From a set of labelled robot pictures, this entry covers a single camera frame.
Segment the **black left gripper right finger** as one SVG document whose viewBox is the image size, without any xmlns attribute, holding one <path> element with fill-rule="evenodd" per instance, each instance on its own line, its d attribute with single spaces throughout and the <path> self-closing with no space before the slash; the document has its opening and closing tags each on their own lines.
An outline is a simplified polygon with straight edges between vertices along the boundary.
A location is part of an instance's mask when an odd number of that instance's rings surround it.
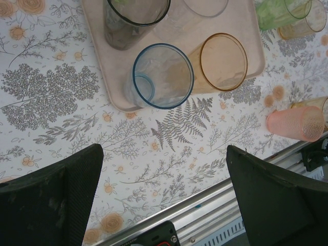
<svg viewBox="0 0 328 246">
<path fill-rule="evenodd" d="M 328 246 L 328 182 L 236 146 L 226 161 L 250 246 Z"/>
</svg>

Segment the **blue glass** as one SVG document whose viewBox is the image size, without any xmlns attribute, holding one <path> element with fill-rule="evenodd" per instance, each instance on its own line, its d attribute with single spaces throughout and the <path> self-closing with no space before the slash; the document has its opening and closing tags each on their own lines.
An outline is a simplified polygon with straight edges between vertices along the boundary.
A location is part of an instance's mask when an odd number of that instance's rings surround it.
<svg viewBox="0 0 328 246">
<path fill-rule="evenodd" d="M 188 99 L 194 80 L 193 66 L 179 48 L 156 43 L 136 57 L 125 81 L 124 95 L 140 108 L 171 110 Z"/>
</svg>

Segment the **tall orange glass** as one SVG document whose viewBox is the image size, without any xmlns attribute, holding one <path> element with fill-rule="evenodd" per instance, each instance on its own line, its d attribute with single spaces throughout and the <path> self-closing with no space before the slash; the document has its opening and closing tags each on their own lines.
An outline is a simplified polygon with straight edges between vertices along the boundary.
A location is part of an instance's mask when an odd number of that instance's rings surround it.
<svg viewBox="0 0 328 246">
<path fill-rule="evenodd" d="M 244 47 L 227 33 L 209 36 L 188 58 L 194 70 L 193 94 L 232 91 L 243 83 L 248 71 Z"/>
</svg>

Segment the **pink rectangular tray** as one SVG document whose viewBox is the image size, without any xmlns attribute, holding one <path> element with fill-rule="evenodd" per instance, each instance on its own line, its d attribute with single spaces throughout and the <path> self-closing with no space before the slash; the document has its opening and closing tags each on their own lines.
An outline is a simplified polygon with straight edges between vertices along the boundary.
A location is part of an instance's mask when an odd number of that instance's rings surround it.
<svg viewBox="0 0 328 246">
<path fill-rule="evenodd" d="M 105 39 L 103 0 L 81 0 L 81 4 L 111 104 L 125 113 L 141 110 L 126 100 L 124 82 L 137 55 L 145 47 L 161 42 L 161 39 L 155 31 L 151 31 L 132 48 L 116 50 Z M 253 0 L 229 0 L 222 14 L 203 19 L 170 43 L 190 54 L 206 38 L 219 32 L 234 36 L 244 47 L 248 58 L 246 79 L 259 76 L 264 71 L 265 57 Z"/>
</svg>

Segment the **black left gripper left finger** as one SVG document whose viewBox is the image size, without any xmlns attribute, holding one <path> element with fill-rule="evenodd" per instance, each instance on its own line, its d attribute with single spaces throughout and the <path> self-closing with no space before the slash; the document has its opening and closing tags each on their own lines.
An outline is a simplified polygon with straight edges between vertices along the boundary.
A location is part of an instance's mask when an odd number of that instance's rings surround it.
<svg viewBox="0 0 328 246">
<path fill-rule="evenodd" d="M 103 158 L 92 144 L 0 183 L 0 246 L 81 246 Z"/>
</svg>

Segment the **tall clear glass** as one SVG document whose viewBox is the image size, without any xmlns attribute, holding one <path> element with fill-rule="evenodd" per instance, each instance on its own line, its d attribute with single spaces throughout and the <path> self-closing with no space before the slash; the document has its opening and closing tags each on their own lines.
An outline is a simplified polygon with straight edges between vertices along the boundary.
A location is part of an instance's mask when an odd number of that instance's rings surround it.
<svg viewBox="0 0 328 246">
<path fill-rule="evenodd" d="M 187 33 L 204 19 L 222 14 L 229 0 L 171 0 L 169 11 L 155 27 L 154 34 L 169 43 Z"/>
</svg>

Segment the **grey glass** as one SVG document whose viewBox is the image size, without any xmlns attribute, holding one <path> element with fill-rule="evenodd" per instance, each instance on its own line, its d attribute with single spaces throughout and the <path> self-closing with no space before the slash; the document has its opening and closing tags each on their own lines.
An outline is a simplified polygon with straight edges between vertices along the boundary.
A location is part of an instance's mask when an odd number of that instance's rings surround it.
<svg viewBox="0 0 328 246">
<path fill-rule="evenodd" d="M 128 50 L 166 16 L 171 0 L 103 0 L 107 43 Z"/>
</svg>

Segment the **small orange glass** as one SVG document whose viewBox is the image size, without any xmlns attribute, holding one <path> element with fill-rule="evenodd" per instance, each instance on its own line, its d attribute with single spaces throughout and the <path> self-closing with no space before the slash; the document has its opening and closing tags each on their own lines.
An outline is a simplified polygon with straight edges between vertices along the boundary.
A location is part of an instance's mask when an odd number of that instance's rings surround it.
<svg viewBox="0 0 328 246">
<path fill-rule="evenodd" d="M 320 0 L 312 0 L 308 15 L 292 24 L 279 27 L 277 32 L 282 39 L 293 39 L 322 31 L 326 25 L 327 13 Z"/>
</svg>

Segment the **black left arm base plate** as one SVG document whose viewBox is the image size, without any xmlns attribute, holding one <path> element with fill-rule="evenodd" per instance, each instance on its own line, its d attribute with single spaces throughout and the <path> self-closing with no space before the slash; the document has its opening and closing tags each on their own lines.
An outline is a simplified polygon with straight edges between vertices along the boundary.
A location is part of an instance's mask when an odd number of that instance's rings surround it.
<svg viewBox="0 0 328 246">
<path fill-rule="evenodd" d="M 180 246 L 174 224 L 165 221 L 133 238 L 126 246 Z"/>
</svg>

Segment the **wide amber glass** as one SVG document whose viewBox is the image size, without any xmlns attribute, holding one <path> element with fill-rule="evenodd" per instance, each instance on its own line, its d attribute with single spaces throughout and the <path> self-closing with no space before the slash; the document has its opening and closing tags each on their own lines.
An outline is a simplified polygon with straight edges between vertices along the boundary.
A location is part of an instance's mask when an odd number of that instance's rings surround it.
<svg viewBox="0 0 328 246">
<path fill-rule="evenodd" d="M 321 109 L 325 121 L 324 131 L 328 131 L 328 96 L 293 103 L 291 104 L 290 108 L 299 108 L 306 106 L 315 106 Z"/>
</svg>

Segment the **aluminium frame rail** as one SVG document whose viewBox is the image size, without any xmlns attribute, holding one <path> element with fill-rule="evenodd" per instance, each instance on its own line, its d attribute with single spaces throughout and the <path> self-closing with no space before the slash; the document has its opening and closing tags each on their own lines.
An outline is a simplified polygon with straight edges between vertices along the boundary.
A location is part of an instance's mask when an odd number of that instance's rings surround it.
<svg viewBox="0 0 328 246">
<path fill-rule="evenodd" d="M 147 144 L 135 161 L 105 163 L 82 246 L 126 246 L 165 221 L 182 245 L 211 234 L 240 213 L 227 147 L 170 153 Z"/>
</svg>

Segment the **floral tablecloth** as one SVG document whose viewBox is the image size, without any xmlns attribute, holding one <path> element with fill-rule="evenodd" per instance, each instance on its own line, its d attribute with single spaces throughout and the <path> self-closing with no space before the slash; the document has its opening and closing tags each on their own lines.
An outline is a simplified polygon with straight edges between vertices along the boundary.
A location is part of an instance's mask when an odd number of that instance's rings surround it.
<svg viewBox="0 0 328 246">
<path fill-rule="evenodd" d="M 274 110 L 328 96 L 328 23 L 283 40 L 261 33 L 265 70 L 238 89 L 173 111 L 117 110 L 81 0 L 0 0 L 0 183 L 93 144 L 104 164 L 82 246 L 228 178 L 228 145 L 266 158 L 294 141 L 270 134 Z"/>
</svg>

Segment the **medium green glass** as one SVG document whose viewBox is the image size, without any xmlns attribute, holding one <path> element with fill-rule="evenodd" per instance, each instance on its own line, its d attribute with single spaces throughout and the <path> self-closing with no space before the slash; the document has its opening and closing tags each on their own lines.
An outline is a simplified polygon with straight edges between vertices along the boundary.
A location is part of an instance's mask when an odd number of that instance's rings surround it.
<svg viewBox="0 0 328 246">
<path fill-rule="evenodd" d="M 256 7 L 259 29 L 271 30 L 302 20 L 311 7 L 312 0 L 264 0 Z"/>
</svg>

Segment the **pink glass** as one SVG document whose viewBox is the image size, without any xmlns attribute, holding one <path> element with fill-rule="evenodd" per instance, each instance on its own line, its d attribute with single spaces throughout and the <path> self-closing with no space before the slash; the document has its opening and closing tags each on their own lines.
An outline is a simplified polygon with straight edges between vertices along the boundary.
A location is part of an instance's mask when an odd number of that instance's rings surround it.
<svg viewBox="0 0 328 246">
<path fill-rule="evenodd" d="M 324 116 L 315 106 L 274 111 L 266 118 L 269 132 L 300 141 L 315 142 L 324 130 Z"/>
</svg>

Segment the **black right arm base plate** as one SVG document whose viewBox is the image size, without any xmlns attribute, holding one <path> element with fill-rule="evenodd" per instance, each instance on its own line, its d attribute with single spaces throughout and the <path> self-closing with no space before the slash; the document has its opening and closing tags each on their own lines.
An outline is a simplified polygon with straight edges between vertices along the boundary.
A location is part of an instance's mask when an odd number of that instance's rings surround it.
<svg viewBox="0 0 328 246">
<path fill-rule="evenodd" d="M 302 161 L 306 170 L 311 172 L 328 164 L 328 138 L 318 140 L 301 149 Z"/>
</svg>

